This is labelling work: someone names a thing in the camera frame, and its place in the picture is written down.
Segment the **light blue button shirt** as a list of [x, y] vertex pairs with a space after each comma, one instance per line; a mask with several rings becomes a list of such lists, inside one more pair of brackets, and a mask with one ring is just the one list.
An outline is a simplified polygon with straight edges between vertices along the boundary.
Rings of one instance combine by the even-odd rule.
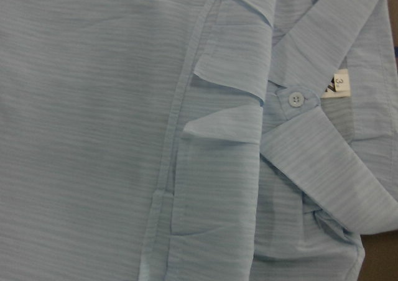
[[396, 229], [387, 0], [1, 0], [2, 280], [356, 280]]

